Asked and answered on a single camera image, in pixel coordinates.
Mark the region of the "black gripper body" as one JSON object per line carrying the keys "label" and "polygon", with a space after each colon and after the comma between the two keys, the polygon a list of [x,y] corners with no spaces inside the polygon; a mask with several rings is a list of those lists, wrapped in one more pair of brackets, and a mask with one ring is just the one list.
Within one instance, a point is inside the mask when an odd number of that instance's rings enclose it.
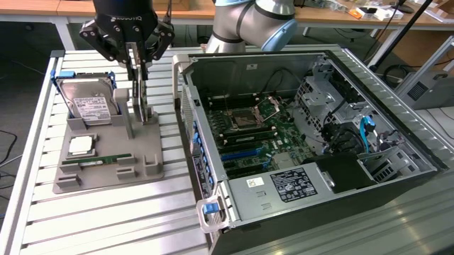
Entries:
{"label": "black gripper body", "polygon": [[158,17],[153,1],[94,1],[95,23],[101,30],[121,43],[143,43],[151,36]]}

